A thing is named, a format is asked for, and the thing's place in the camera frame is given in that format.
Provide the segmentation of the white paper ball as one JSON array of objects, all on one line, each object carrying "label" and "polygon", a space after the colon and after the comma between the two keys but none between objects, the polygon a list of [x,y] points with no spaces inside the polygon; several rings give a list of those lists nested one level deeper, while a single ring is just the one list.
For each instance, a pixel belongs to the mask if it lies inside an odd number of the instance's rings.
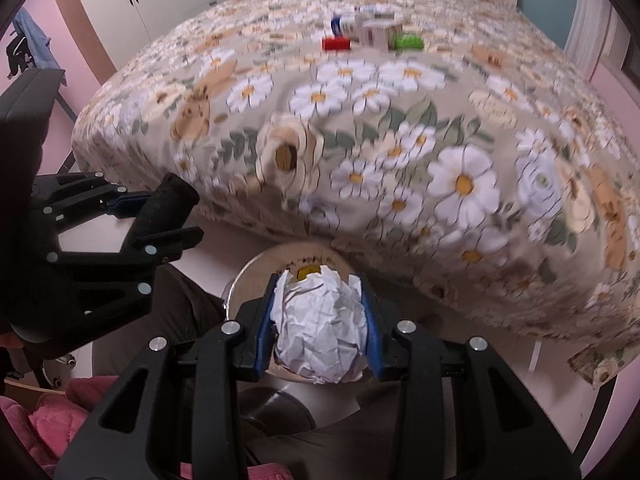
[{"label": "white paper ball", "polygon": [[299,280],[284,271],[274,290],[273,361],[317,385],[358,382],[368,366],[361,280],[320,266]]}]

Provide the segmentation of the red toy brick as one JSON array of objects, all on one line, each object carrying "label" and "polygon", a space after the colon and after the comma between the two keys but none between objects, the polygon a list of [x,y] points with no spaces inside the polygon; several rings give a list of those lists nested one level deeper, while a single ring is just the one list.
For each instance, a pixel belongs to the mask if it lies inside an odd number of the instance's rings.
[{"label": "red toy brick", "polygon": [[352,48],[352,40],[346,37],[324,37],[321,47],[326,52],[349,51]]}]

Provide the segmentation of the blue white yogurt cup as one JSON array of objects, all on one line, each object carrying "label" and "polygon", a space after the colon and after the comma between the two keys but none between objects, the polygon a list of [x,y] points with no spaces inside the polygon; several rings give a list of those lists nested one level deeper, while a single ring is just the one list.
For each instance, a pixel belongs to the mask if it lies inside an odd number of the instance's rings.
[{"label": "blue white yogurt cup", "polygon": [[330,27],[335,37],[359,41],[362,31],[362,15],[359,13],[336,14],[331,18]]}]

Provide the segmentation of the white medicine box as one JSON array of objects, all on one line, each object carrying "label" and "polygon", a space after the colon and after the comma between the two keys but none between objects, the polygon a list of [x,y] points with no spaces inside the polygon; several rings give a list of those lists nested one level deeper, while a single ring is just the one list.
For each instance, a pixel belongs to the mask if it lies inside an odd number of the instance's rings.
[{"label": "white medicine box", "polygon": [[363,47],[388,51],[395,49],[396,40],[401,33],[401,22],[377,18],[362,24],[359,40]]}]

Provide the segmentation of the white milk carton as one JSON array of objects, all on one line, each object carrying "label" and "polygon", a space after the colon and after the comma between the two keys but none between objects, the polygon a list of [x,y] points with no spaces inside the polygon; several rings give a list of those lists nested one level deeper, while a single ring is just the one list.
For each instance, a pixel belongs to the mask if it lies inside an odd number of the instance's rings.
[{"label": "white milk carton", "polygon": [[401,6],[393,3],[373,3],[358,6],[357,12],[370,18],[370,20],[402,21],[404,11]]}]

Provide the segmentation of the green toy brick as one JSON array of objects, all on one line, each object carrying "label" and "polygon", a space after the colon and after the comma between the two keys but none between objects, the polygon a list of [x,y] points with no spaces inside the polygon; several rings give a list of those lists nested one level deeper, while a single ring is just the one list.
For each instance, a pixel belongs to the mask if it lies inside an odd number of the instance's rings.
[{"label": "green toy brick", "polygon": [[399,35],[395,38],[396,51],[422,51],[424,48],[424,40],[418,35]]}]

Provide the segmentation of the pink quilted jacket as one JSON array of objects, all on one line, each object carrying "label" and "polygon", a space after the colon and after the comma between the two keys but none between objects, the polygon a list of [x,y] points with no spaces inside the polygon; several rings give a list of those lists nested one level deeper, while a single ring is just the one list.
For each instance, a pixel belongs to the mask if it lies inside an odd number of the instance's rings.
[{"label": "pink quilted jacket", "polygon": [[141,367],[72,380],[29,410],[2,396],[1,440],[20,456],[12,478],[287,479],[278,464],[249,465],[228,404],[198,411],[199,396]]}]

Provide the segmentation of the floral bed cover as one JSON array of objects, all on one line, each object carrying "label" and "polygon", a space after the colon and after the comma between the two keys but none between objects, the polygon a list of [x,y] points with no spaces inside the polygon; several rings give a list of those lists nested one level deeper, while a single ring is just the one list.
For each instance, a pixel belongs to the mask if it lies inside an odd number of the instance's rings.
[{"label": "floral bed cover", "polygon": [[[322,50],[402,7],[422,51]],[[137,53],[81,111],[83,170],[174,172],[198,211],[324,240],[467,318],[578,344],[591,385],[639,354],[639,159],[560,48],[499,0],[228,0]]]}]

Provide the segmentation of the blue hanging clothes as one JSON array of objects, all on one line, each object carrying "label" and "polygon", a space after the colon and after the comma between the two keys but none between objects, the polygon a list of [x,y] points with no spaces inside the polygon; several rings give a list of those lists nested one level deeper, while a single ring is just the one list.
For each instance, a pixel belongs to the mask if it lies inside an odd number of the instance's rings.
[{"label": "blue hanging clothes", "polygon": [[12,26],[11,41],[6,46],[9,79],[32,67],[40,70],[61,69],[51,52],[51,38],[44,33],[26,9],[21,8],[15,14]]}]

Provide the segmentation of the white curtain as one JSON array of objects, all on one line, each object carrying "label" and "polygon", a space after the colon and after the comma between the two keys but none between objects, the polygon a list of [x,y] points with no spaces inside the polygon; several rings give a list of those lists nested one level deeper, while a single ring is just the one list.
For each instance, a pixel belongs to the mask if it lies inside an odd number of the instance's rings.
[{"label": "white curtain", "polygon": [[608,33],[611,10],[608,0],[576,0],[564,51],[587,78],[598,64]]}]

